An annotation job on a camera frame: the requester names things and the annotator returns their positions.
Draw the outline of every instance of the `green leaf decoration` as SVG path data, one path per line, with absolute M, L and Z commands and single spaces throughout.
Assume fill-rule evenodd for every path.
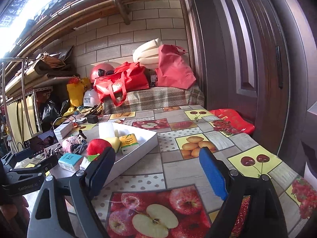
M 88 156 L 88 161 L 91 162 L 91 161 L 94 161 L 97 157 L 99 157 L 100 154 L 96 154 L 96 155 L 90 155 Z

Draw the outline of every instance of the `red shopping bag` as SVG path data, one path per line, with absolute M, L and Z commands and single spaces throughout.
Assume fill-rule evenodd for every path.
M 128 63 L 115 68 L 112 75 L 95 78 L 94 89 L 100 100 L 110 96 L 116 106 L 121 106 L 126 100 L 126 92 L 140 89 L 148 89 L 149 83 L 144 74 L 145 68 L 140 63 Z M 117 103 L 115 93 L 122 92 L 123 98 Z
M 158 69 L 156 86 L 177 87 L 189 89 L 196 81 L 196 78 L 183 60 L 182 55 L 185 50 L 174 45 L 161 45 L 158 51 Z
M 242 117 L 233 109 L 217 109 L 209 111 L 224 121 L 230 122 L 231 126 L 239 131 L 251 135 L 254 132 L 254 125 L 243 120 Z

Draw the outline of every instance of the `plaid sofa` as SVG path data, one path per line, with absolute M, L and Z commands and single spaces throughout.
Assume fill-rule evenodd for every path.
M 120 94 L 115 96 L 117 101 L 122 98 Z M 197 85 L 188 90 L 174 87 L 152 87 L 146 90 L 130 91 L 126 95 L 126 101 L 119 107 L 113 104 L 110 97 L 107 97 L 103 102 L 103 113 L 126 113 L 187 105 L 204 106 L 204 95 Z

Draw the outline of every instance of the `yellow sponge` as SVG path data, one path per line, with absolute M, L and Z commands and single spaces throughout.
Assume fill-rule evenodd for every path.
M 104 140 L 108 141 L 111 144 L 111 146 L 113 147 L 116 153 L 118 152 L 118 149 L 120 148 L 120 145 L 121 145 L 121 141 L 119 140 L 118 137 L 104 138 Z

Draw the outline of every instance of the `yellow curtain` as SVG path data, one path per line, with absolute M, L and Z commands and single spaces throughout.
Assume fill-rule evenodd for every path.
M 33 133 L 36 133 L 36 121 L 35 121 L 35 110 L 33 103 L 33 95 L 26 97 L 26 104 L 28 108 L 28 113 L 30 117 L 31 127 Z M 8 116 L 10 120 L 10 125 L 12 129 L 12 135 L 14 136 L 15 142 L 21 142 L 29 140 L 32 135 L 30 133 L 28 123 L 26 121 L 26 116 L 24 112 L 23 101 L 11 103 L 7 106 Z M 19 151 L 23 150 L 22 146 L 18 146 Z

